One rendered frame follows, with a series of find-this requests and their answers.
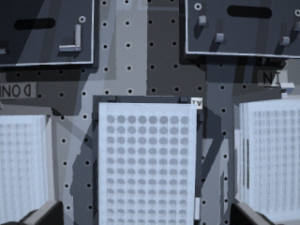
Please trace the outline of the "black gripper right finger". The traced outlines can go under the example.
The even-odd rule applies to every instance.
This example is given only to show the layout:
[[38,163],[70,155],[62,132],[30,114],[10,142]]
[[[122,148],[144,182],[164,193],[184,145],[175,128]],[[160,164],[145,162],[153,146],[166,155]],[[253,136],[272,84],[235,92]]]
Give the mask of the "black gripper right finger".
[[[266,221],[265,221],[265,220]],[[230,225],[276,225],[268,217],[255,212],[245,202],[232,203]]]

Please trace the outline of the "dark grey plate nest labelled n6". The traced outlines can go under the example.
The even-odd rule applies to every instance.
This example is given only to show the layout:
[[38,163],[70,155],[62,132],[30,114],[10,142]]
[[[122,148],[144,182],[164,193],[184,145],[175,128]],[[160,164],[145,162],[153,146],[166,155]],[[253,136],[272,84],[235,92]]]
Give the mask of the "dark grey plate nest labelled n6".
[[99,68],[99,0],[0,0],[0,71],[88,68]]

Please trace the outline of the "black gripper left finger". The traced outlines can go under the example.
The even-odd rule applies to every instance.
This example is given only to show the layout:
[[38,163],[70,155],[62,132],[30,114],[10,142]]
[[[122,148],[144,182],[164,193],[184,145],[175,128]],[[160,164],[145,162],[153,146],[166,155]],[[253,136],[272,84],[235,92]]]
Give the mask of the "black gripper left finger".
[[61,201],[47,201],[39,209],[29,212],[21,220],[0,225],[64,225],[64,205]]

